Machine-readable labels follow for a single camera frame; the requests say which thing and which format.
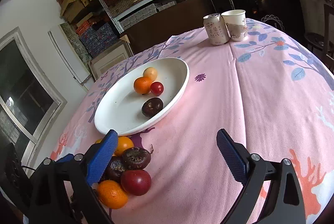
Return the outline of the wooden chair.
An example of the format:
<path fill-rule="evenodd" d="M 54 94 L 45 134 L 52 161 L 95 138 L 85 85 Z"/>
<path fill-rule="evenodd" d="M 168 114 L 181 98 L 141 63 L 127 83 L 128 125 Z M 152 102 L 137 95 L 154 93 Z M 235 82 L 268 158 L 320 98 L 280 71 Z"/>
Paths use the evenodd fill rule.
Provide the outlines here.
<path fill-rule="evenodd" d="M 321 51 L 320 60 L 333 73 L 333 43 L 330 41 L 330 18 L 333 16 L 333 7 L 324 4 L 324 36 L 317 33 L 306 33 L 305 39 L 308 45 L 311 45 L 311 51 L 314 48 Z"/>

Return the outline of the dark brown cabinet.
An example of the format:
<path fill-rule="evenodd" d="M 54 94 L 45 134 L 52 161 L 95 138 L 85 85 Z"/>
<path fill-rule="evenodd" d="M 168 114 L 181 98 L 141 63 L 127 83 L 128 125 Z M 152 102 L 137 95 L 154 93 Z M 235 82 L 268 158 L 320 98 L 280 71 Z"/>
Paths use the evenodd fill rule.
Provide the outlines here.
<path fill-rule="evenodd" d="M 138 22 L 121 36 L 128 37 L 133 53 L 137 54 L 173 35 L 203 27 L 203 17 L 214 12 L 211 0 L 186 0 Z"/>

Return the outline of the pale yellow fruit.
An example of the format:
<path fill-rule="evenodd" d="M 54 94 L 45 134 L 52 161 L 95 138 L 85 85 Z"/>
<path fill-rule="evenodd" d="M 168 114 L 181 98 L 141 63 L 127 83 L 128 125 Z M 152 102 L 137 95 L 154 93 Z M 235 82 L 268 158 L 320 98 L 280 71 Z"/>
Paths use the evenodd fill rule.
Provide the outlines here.
<path fill-rule="evenodd" d="M 158 71 L 153 67 L 148 67 L 144 70 L 143 76 L 154 82 L 157 79 Z"/>

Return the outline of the small red cherry tomato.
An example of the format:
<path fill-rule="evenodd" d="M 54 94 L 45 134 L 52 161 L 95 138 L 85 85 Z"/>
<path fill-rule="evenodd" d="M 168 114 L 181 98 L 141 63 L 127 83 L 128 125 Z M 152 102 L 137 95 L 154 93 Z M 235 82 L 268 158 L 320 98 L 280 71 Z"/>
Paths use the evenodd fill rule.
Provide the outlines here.
<path fill-rule="evenodd" d="M 160 82 L 153 82 L 150 86 L 150 92 L 155 96 L 160 96 L 164 92 L 164 86 Z"/>

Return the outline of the white beverage can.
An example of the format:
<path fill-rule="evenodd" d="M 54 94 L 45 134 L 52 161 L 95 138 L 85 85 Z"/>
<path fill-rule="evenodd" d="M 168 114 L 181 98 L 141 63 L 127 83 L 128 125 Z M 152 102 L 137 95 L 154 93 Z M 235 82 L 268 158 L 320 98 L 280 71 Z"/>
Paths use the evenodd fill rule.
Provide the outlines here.
<path fill-rule="evenodd" d="M 212 45 L 223 45 L 229 41 L 225 22 L 219 13 L 203 17 L 203 25 Z"/>

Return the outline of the large orange tangerine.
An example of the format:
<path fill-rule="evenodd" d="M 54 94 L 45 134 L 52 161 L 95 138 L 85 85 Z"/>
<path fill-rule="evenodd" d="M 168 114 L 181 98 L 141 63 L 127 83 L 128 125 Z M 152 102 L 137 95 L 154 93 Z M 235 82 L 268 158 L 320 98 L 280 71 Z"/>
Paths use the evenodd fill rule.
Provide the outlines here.
<path fill-rule="evenodd" d="M 128 195 L 121 185 L 113 180 L 101 182 L 96 189 L 99 200 L 110 209 L 120 209 L 128 202 Z"/>

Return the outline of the dark red plum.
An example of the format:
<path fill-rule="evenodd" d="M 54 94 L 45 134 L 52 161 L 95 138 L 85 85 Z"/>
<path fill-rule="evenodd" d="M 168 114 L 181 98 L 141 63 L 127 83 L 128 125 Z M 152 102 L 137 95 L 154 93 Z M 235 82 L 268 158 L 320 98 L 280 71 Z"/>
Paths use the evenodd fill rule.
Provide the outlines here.
<path fill-rule="evenodd" d="M 121 186 L 131 195 L 146 194 L 152 184 L 150 174 L 145 170 L 127 170 L 121 176 Z"/>

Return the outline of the white paper cup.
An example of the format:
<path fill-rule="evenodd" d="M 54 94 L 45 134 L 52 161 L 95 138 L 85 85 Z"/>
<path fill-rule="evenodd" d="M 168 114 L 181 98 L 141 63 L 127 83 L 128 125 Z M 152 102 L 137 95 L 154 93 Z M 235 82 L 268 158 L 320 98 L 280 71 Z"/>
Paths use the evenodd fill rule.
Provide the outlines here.
<path fill-rule="evenodd" d="M 242 9 L 229 10 L 221 13 L 230 38 L 235 42 L 243 41 L 247 30 L 246 11 Z"/>

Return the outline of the framed picture leaning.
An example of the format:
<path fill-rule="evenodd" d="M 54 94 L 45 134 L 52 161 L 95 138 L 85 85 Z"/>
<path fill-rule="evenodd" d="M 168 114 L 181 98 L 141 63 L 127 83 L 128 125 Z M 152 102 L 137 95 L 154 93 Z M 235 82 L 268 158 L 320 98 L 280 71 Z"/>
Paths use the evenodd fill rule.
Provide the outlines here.
<path fill-rule="evenodd" d="M 89 62 L 89 68 L 95 80 L 98 80 L 109 68 L 133 56 L 130 42 L 119 39 L 105 51 Z"/>

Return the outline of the dark water chestnut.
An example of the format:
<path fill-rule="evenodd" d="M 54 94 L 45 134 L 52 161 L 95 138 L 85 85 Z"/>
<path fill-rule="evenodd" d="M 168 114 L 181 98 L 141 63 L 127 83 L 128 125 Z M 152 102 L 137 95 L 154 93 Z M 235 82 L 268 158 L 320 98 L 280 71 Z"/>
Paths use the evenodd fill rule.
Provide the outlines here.
<path fill-rule="evenodd" d="M 162 99 L 153 97 L 148 99 L 142 106 L 142 114 L 145 117 L 152 118 L 158 114 L 164 107 Z"/>
<path fill-rule="evenodd" d="M 126 169 L 143 170 L 151 161 L 151 152 L 141 147 L 126 149 L 122 154 L 122 161 Z"/>
<path fill-rule="evenodd" d="M 122 157 L 113 156 L 104 171 L 104 178 L 119 183 L 121 181 L 122 174 L 126 170 L 127 169 L 122 161 Z"/>

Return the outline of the small mandarin orange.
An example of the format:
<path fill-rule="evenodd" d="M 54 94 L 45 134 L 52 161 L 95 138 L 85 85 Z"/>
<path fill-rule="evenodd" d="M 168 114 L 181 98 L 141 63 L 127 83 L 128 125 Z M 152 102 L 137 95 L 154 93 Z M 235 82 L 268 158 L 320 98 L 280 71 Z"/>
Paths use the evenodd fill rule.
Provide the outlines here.
<path fill-rule="evenodd" d="M 134 81 L 134 90 L 136 93 L 145 95 L 150 92 L 152 80 L 149 77 L 139 77 Z"/>

